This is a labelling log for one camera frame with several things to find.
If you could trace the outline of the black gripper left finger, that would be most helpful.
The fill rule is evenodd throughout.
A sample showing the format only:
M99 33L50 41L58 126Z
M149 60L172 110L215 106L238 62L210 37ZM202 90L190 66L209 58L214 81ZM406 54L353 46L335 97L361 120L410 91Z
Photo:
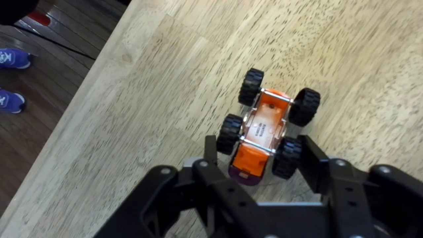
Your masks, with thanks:
M215 144L215 136L214 135L207 135L205 138L205 152L203 152L203 159L213 165L217 164L217 144Z

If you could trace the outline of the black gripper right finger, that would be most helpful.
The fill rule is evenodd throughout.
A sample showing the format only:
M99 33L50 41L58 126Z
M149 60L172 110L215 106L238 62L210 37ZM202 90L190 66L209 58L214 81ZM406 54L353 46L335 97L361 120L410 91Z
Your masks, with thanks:
M330 181L330 159L308 136L300 135L301 156L298 171L313 193L326 194Z

